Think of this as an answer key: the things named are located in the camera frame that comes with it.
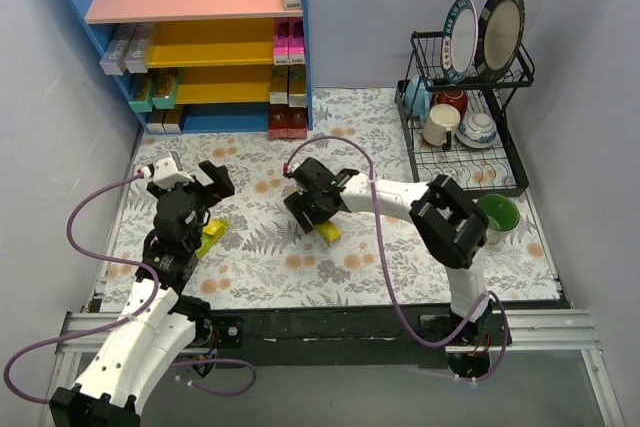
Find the yellow toothpaste box front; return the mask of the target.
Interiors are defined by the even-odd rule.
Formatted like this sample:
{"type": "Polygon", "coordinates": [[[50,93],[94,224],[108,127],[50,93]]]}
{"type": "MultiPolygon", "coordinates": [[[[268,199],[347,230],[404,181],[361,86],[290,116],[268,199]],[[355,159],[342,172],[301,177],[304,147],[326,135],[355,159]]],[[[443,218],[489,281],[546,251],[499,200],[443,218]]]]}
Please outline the yellow toothpaste box front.
{"type": "Polygon", "coordinates": [[[229,228],[229,222],[224,218],[211,218],[203,228],[201,246],[196,251],[196,256],[201,260],[211,248],[222,238],[229,228]]]}

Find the silver purple toothpaste box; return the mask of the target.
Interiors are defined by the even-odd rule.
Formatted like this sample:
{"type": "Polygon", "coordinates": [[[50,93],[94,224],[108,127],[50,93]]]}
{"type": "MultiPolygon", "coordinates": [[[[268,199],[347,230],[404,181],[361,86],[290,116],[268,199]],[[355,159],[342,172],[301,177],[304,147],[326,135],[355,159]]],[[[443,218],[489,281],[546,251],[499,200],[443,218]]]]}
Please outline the silver purple toothpaste box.
{"type": "Polygon", "coordinates": [[[146,127],[150,134],[165,134],[164,121],[166,111],[164,109],[154,108],[148,115],[146,127]]]}

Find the silver blue R.O box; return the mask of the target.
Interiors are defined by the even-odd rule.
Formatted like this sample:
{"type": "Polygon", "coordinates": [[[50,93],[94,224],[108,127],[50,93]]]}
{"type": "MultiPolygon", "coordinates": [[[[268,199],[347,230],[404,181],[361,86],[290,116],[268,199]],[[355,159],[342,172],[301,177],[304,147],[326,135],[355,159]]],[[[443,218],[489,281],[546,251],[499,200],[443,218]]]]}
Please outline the silver blue R.O box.
{"type": "Polygon", "coordinates": [[[304,65],[291,65],[288,76],[288,105],[295,108],[307,106],[306,68],[304,65]]]}

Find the pink toothpaste box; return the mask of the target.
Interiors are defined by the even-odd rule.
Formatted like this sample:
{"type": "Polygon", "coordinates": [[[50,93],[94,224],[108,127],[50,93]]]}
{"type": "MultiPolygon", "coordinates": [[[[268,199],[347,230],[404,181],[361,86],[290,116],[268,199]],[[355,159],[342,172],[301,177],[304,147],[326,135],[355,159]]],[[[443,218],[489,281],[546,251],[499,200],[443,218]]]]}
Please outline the pink toothpaste box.
{"type": "Polygon", "coordinates": [[[289,26],[288,18],[278,18],[275,20],[272,54],[273,63],[276,66],[289,64],[289,26]]]}
{"type": "Polygon", "coordinates": [[[288,57],[290,65],[306,63],[304,23],[301,18],[289,20],[288,57]]]}

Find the plain silver toothpaste box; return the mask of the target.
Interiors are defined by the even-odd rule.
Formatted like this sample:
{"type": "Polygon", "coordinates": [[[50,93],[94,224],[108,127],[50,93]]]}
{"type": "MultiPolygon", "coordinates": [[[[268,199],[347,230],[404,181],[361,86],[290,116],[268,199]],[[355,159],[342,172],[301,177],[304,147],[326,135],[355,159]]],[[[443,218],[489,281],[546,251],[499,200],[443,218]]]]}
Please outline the plain silver toothpaste box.
{"type": "Polygon", "coordinates": [[[136,24],[119,24],[101,57],[99,65],[107,75],[122,76],[125,71],[125,56],[131,42],[136,24]]]}

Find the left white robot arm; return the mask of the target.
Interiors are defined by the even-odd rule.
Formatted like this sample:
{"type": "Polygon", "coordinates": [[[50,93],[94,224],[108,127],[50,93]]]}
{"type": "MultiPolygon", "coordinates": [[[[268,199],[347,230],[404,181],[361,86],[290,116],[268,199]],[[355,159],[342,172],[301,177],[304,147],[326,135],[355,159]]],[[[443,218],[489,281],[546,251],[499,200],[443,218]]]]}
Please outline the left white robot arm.
{"type": "Polygon", "coordinates": [[[183,296],[198,264],[210,210],[235,193],[226,166],[202,161],[210,182],[186,173],[173,152],[142,169],[157,200],[125,308],[72,387],[54,392],[57,426],[137,426],[146,400],[179,351],[205,345],[213,333],[208,303],[183,296]]]}

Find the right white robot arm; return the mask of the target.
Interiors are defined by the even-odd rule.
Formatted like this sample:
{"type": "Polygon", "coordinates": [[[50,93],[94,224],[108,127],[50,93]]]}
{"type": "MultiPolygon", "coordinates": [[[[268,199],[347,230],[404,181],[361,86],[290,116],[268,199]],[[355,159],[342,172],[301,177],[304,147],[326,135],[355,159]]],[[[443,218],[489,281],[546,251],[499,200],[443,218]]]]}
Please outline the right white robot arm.
{"type": "Polygon", "coordinates": [[[283,175],[296,183],[285,206],[304,232],[330,220],[339,212],[372,213],[383,276],[397,317],[409,335],[422,346],[443,347],[456,338],[475,344],[489,331],[489,292],[483,270],[473,265],[484,247],[489,221],[468,193],[450,177],[430,182],[375,179],[354,169],[332,173],[314,158],[287,163],[283,175]],[[391,283],[382,239],[381,218],[388,216],[412,224],[430,255],[444,266],[451,296],[452,332],[439,341],[420,337],[404,316],[391,283]]]}

